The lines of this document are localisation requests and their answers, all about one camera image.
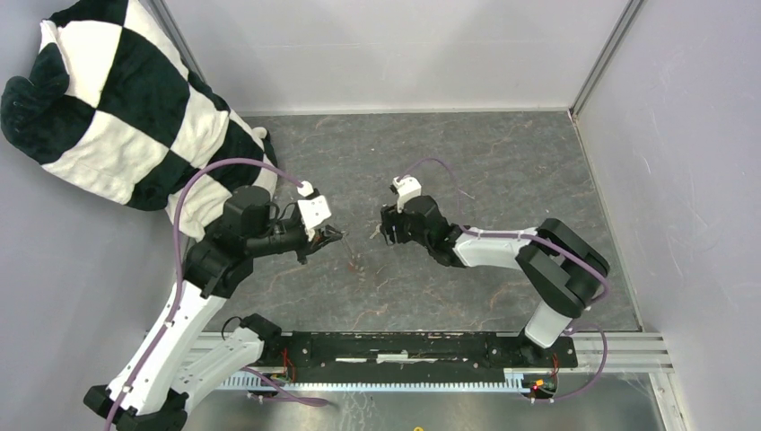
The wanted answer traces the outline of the key with black tag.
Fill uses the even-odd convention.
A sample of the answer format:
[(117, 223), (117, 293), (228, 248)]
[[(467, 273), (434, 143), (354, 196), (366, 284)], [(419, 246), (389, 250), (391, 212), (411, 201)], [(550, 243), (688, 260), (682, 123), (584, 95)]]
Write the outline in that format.
[(376, 225), (376, 227), (374, 228), (373, 232), (372, 232), (372, 233), (371, 233), (371, 235), (369, 236), (369, 239), (370, 239), (370, 240), (374, 239), (374, 238), (375, 238), (375, 237), (377, 237), (377, 236), (378, 236), (380, 233), (381, 233), (381, 224), (377, 224), (377, 225)]

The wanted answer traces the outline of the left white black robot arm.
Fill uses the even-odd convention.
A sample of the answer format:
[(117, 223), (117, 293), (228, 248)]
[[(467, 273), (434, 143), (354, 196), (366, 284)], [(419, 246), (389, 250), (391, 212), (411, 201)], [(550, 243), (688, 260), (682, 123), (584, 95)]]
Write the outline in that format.
[(221, 217), (188, 251), (171, 297), (125, 368), (107, 385), (92, 386), (84, 405), (117, 430), (180, 430), (210, 392), (245, 365), (272, 365), (282, 354), (281, 330), (258, 314), (246, 317), (220, 346), (190, 365), (190, 349), (238, 285), (253, 261), (294, 252), (304, 264), (342, 234), (325, 222), (325, 196), (310, 185), (299, 189), (287, 219), (272, 215), (270, 193), (257, 186), (236, 189)]

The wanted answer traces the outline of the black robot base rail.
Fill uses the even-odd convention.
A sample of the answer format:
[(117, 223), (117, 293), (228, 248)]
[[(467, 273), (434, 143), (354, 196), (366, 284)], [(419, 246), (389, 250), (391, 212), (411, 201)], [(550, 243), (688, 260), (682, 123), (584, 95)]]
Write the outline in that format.
[(521, 333), (284, 332), (257, 313), (234, 321), (265, 342), (254, 367), (292, 383), (498, 383), (506, 369), (541, 373), (579, 364), (569, 337), (538, 347)]

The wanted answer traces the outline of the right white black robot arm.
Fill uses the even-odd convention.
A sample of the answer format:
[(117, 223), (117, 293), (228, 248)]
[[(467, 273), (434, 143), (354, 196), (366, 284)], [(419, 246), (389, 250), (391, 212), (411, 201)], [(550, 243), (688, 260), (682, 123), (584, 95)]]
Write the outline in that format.
[(380, 211), (380, 232), (389, 244), (415, 242), (440, 265), (521, 271), (541, 302), (522, 329), (520, 359), (541, 366), (555, 342), (608, 292), (608, 261), (556, 218), (518, 231), (489, 231), (450, 223), (430, 196)]

